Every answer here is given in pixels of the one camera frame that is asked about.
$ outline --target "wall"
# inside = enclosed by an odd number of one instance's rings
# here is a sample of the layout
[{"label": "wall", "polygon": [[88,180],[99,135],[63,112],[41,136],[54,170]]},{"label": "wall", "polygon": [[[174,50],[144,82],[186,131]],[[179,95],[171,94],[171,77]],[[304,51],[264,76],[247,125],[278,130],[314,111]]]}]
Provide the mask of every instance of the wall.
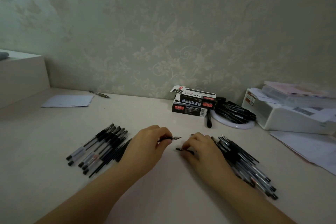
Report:
[{"label": "wall", "polygon": [[0,48],[44,55],[53,87],[230,100],[264,80],[336,86],[335,0],[0,0]]}]

